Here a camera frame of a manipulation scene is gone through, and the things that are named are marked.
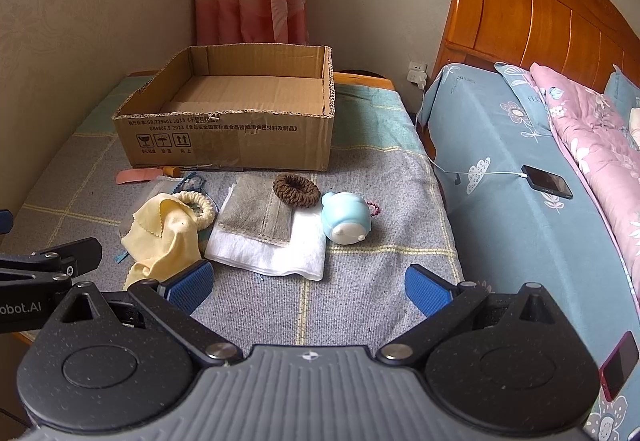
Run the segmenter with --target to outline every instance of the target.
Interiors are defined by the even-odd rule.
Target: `white towel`
[[[234,184],[226,196],[220,213]],[[322,231],[318,203],[314,208],[296,209],[291,216],[291,237],[287,246],[275,246],[242,237],[213,225],[205,258],[233,267],[241,267],[262,275],[292,275],[297,273],[309,280],[322,280],[326,236]]]

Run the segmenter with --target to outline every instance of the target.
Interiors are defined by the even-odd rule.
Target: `light blue toy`
[[[320,218],[322,231],[334,243],[358,243],[371,231],[369,205],[351,192],[324,194]]]

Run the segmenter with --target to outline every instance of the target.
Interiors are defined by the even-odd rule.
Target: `yellow cloth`
[[[121,242],[136,261],[124,289],[143,278],[162,282],[201,259],[196,215],[169,194],[158,194],[143,204]]]

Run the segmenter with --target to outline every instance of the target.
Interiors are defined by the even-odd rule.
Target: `brown hair tie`
[[[273,192],[278,199],[293,208],[311,208],[320,200],[318,187],[296,174],[279,174],[273,182]]]

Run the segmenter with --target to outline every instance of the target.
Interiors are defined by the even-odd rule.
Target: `gray blanket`
[[[119,291],[132,265],[118,224],[143,188],[116,185],[129,167],[111,127],[119,100],[147,78],[127,78],[87,118],[40,177],[5,238],[6,253],[94,236],[98,270],[82,277]],[[376,350],[424,317],[404,295],[416,262],[456,283],[458,256],[431,166],[396,92],[336,86],[330,167],[314,173],[324,192],[353,192],[380,208],[367,239],[327,242],[324,278],[261,277],[216,264],[213,293],[193,317],[242,347],[253,344],[365,344]],[[222,204],[237,172],[204,172],[206,192]]]

